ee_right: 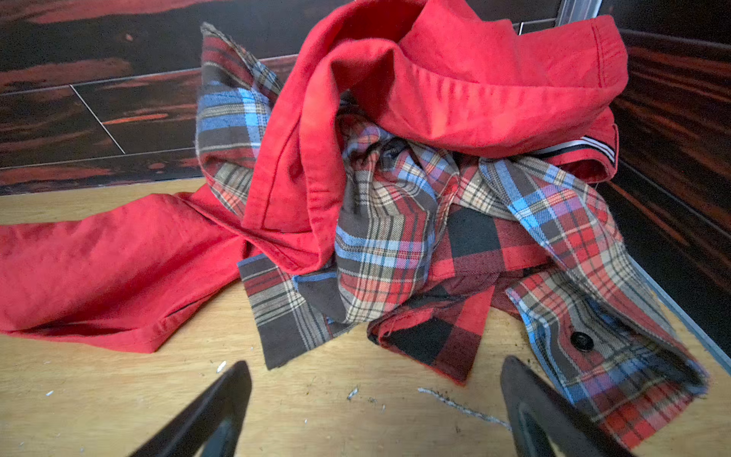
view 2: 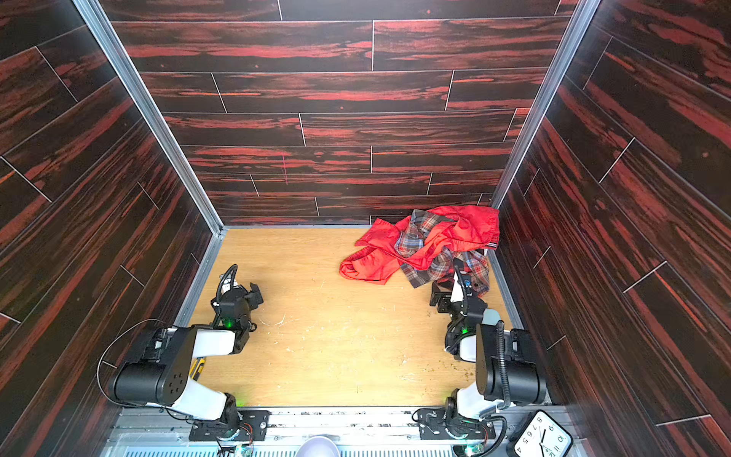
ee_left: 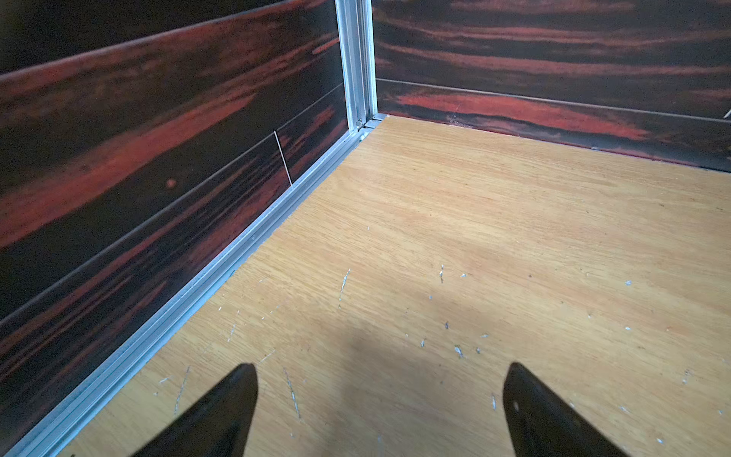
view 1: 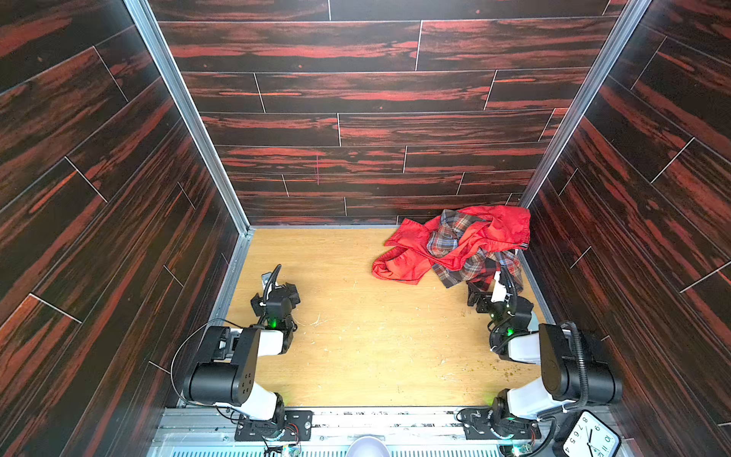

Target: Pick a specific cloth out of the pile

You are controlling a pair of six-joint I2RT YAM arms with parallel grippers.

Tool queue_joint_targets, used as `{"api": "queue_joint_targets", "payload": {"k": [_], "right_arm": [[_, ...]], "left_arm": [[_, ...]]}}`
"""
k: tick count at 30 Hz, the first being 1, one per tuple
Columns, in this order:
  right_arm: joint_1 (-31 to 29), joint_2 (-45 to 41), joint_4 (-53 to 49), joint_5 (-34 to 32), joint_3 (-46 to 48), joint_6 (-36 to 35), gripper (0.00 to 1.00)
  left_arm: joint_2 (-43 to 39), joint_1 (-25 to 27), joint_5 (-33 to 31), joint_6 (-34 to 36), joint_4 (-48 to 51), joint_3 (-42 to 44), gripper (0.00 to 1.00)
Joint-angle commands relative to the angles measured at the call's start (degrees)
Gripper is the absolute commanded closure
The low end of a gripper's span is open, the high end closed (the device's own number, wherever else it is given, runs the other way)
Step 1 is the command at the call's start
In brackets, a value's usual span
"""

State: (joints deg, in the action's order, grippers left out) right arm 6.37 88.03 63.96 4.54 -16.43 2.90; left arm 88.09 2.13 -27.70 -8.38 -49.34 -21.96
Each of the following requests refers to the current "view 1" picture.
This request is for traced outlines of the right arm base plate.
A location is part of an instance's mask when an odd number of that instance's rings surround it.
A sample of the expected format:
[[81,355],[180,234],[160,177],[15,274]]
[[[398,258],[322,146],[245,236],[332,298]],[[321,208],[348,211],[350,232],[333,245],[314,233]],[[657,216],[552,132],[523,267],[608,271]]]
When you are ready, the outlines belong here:
[[518,418],[504,411],[467,407],[455,413],[454,418],[462,426],[468,441],[533,441],[542,437],[537,421]]

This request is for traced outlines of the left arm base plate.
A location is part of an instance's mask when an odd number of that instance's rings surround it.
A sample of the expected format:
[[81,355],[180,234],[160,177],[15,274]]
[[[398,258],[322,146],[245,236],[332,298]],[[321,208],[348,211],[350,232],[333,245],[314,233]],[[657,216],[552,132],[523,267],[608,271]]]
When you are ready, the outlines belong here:
[[234,433],[235,442],[307,442],[310,441],[313,411],[285,409],[266,421],[239,419]]

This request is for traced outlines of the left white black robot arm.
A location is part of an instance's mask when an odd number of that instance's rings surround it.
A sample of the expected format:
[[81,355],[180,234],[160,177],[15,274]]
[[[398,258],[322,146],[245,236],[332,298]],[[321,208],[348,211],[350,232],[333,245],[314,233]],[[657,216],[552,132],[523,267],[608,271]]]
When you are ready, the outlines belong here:
[[181,375],[171,375],[176,395],[195,406],[232,409],[244,426],[281,430],[284,400],[257,384],[256,370],[261,358],[289,351],[298,329],[292,312],[300,303],[295,285],[274,283],[251,299],[256,324],[202,327],[205,334],[192,360],[181,364]]

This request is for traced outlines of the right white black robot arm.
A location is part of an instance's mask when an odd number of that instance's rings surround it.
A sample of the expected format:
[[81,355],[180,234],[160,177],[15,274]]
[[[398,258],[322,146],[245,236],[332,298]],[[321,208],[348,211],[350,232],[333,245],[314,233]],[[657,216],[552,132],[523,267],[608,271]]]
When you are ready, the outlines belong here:
[[533,304],[500,283],[491,292],[470,284],[468,306],[490,317],[488,342],[495,355],[541,369],[525,386],[501,390],[490,406],[456,413],[469,440],[536,440],[540,422],[621,401],[620,376],[599,356],[597,342],[574,323],[540,324]]

